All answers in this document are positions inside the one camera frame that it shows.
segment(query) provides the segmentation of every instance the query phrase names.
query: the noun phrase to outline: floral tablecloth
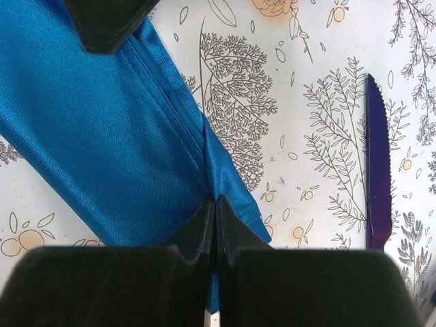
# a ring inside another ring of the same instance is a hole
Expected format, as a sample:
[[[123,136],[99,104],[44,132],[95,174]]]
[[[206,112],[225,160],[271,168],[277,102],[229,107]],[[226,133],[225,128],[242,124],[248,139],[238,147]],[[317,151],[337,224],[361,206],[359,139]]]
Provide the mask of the floral tablecloth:
[[[375,77],[392,162],[386,252],[423,320],[436,290],[435,6],[161,0],[149,15],[277,248],[364,248],[364,82]],[[36,246],[103,246],[3,138],[0,180],[2,285]]]

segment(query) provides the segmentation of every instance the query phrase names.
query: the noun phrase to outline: orange flower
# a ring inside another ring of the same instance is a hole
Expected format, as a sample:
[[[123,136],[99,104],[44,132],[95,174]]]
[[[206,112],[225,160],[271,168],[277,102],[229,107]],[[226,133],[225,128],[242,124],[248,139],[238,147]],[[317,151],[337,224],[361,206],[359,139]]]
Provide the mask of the orange flower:
[[[273,17],[287,14],[291,10],[292,0],[253,0],[253,3],[262,15]]]

